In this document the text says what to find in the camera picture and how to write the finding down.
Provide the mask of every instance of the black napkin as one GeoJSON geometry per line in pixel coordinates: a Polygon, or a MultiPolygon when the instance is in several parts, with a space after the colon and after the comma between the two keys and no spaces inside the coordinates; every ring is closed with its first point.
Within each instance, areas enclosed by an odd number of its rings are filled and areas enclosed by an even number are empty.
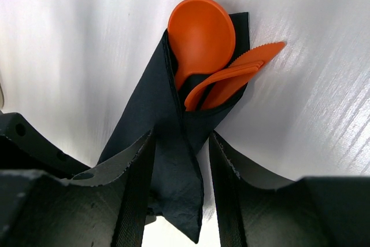
{"type": "MultiPolygon", "coordinates": [[[[233,61],[249,50],[248,13],[230,17],[236,34],[233,61]]],[[[242,97],[246,86],[218,107],[185,112],[183,102],[188,92],[207,76],[190,77],[177,93],[173,78],[176,70],[177,61],[165,31],[99,163],[129,147],[147,130],[154,128],[156,157],[151,181],[153,201],[149,207],[197,243],[202,225],[204,189],[195,155],[212,130],[242,97]]]]}

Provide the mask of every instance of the white surface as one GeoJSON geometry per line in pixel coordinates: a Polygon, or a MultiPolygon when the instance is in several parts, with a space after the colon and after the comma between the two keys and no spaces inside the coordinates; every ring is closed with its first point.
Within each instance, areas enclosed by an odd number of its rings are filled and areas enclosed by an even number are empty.
{"type": "MultiPolygon", "coordinates": [[[[181,0],[0,0],[4,112],[20,112],[94,165],[181,0]]],[[[216,0],[250,12],[251,45],[287,47],[220,124],[231,145],[288,178],[370,174],[370,1],[216,0]]],[[[205,225],[217,246],[206,151],[205,225]]],[[[143,246],[192,246],[164,221],[143,246]]]]}

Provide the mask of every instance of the orange spoon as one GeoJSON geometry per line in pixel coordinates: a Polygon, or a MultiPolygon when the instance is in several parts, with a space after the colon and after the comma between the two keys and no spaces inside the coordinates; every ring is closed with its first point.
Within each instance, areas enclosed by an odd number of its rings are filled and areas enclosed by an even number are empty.
{"type": "Polygon", "coordinates": [[[195,74],[221,70],[235,48],[235,30],[227,12],[213,0],[184,0],[168,21],[169,44],[179,63],[175,85],[180,89],[195,74]]]}
{"type": "MultiPolygon", "coordinates": [[[[269,43],[263,46],[256,47],[237,58],[230,65],[230,67],[237,67],[238,65],[250,63],[252,61],[262,60],[264,62],[264,64],[260,68],[262,69],[284,47],[284,42],[269,43]]],[[[248,73],[246,75],[240,75],[234,78],[229,78],[217,82],[209,92],[205,102],[202,104],[201,110],[211,109],[225,103],[240,88],[242,88],[247,82],[249,82],[256,75],[256,73],[257,72],[248,73]]]]}
{"type": "Polygon", "coordinates": [[[186,111],[194,111],[197,108],[198,102],[208,85],[215,82],[221,82],[221,80],[228,80],[231,78],[236,78],[238,76],[245,76],[247,74],[256,73],[258,72],[259,68],[263,66],[263,64],[263,61],[256,61],[247,64],[236,65],[234,67],[229,67],[227,69],[223,69],[219,72],[214,73],[191,90],[190,94],[185,100],[186,111]]]}

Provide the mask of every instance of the black plastic part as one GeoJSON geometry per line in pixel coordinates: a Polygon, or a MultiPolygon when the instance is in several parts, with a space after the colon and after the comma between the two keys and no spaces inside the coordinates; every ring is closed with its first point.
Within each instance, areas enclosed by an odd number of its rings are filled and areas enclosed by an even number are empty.
{"type": "MultiPolygon", "coordinates": [[[[232,14],[231,20],[236,28],[234,57],[237,57],[249,50],[248,13],[232,14]]],[[[144,131],[154,128],[157,142],[151,182],[154,200],[150,208],[198,242],[204,189],[195,155],[242,97],[245,86],[214,109],[185,112],[183,95],[175,88],[176,68],[177,61],[171,52],[168,34],[164,32],[99,162],[114,156],[144,131]]],[[[188,83],[188,89],[195,85],[188,83]]]]}
{"type": "Polygon", "coordinates": [[[41,169],[71,178],[90,169],[63,153],[19,113],[0,114],[0,169],[41,169]]]}
{"type": "Polygon", "coordinates": [[[370,178],[292,182],[209,141],[221,246],[370,246],[370,178]]]}
{"type": "Polygon", "coordinates": [[[147,133],[74,179],[0,171],[0,246],[141,246],[154,162],[147,133]]]}

